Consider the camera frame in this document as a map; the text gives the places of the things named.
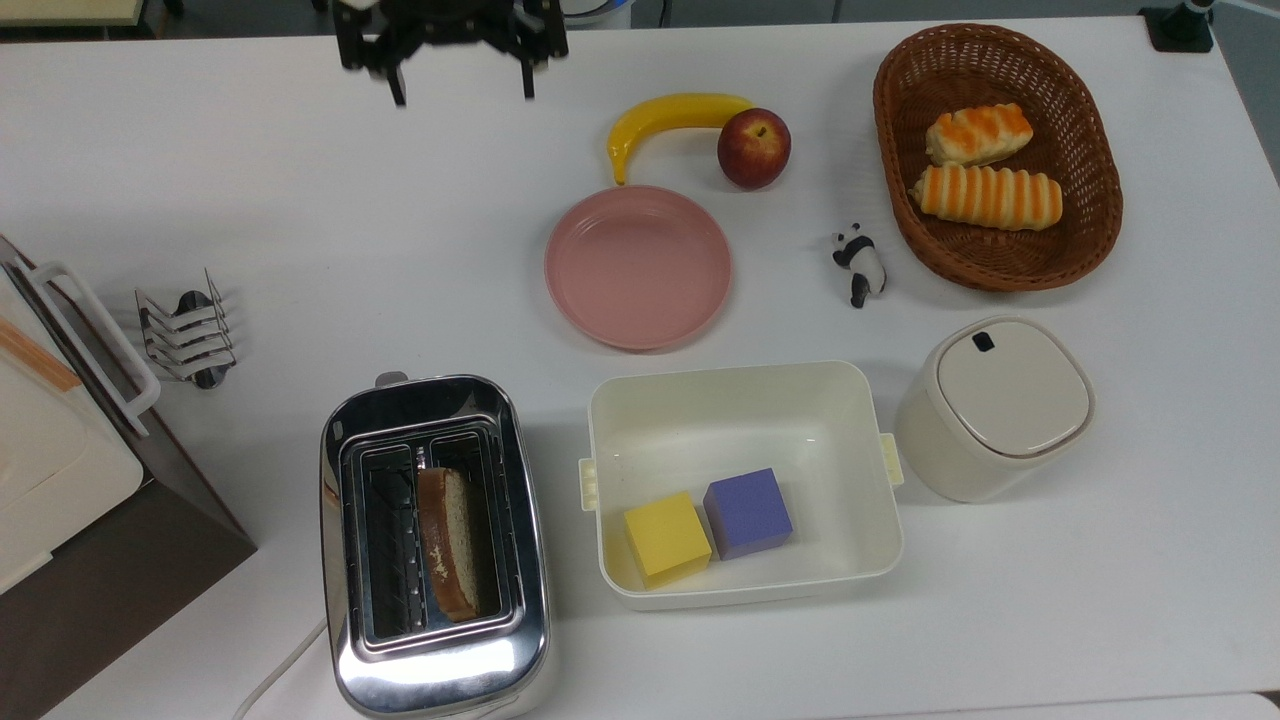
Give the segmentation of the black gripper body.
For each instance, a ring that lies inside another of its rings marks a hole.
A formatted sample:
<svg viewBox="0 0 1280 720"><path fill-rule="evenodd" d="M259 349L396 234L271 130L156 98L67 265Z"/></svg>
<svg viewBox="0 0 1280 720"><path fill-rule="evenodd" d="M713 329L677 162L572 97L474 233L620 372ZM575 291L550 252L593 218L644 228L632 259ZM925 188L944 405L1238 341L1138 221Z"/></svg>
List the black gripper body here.
<svg viewBox="0 0 1280 720"><path fill-rule="evenodd" d="M568 55L558 1L337 1L335 38L346 69L375 73L422 45L486 44L530 67Z"/></svg>

